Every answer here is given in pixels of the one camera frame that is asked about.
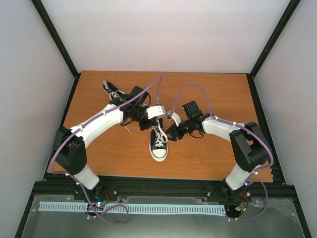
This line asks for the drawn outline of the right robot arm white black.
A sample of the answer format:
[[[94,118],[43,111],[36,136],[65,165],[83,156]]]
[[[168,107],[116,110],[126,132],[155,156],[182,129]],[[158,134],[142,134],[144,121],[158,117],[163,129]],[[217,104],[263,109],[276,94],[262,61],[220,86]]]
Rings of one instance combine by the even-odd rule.
[[[273,161],[271,148],[255,122],[242,124],[221,119],[214,114],[203,114],[195,101],[184,104],[183,110],[187,116],[185,121],[173,110],[167,113],[167,118],[174,121],[166,130],[168,139],[177,141],[185,134],[198,131],[201,136],[211,134],[229,141],[235,166],[224,181],[230,190],[238,190],[246,185],[262,165]]]

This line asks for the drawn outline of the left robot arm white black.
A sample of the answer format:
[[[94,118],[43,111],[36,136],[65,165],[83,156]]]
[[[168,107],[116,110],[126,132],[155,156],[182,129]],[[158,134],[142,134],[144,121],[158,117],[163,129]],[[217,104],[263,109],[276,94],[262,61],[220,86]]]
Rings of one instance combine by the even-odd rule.
[[[62,126],[57,130],[50,162],[51,173],[55,173],[53,165],[58,163],[63,168],[62,173],[84,186],[85,193],[94,200],[102,196],[103,187],[98,184],[99,177],[88,166],[88,146],[106,130],[121,124],[125,119],[138,122],[140,130],[146,130],[157,125],[158,118],[165,114],[161,105],[143,104],[147,92],[138,86],[130,94],[112,87],[106,87],[105,91],[110,102],[100,112],[70,129]]]

